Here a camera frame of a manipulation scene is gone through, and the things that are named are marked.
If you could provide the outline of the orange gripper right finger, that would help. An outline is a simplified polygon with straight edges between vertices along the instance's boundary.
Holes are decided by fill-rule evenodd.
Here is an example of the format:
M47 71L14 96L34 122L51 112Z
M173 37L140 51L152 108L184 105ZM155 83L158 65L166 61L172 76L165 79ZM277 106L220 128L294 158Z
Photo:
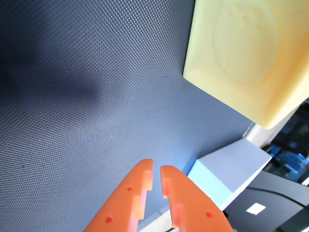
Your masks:
M169 200L172 227L181 232L232 232L224 213L174 166L160 168L162 194Z

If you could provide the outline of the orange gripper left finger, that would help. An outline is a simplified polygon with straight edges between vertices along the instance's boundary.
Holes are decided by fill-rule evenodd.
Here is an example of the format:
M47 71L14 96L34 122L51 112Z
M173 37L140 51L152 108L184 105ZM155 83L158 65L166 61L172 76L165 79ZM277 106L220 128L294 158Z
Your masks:
M153 187L154 162L144 159L121 181L85 228L86 232L136 232L144 218L147 191Z

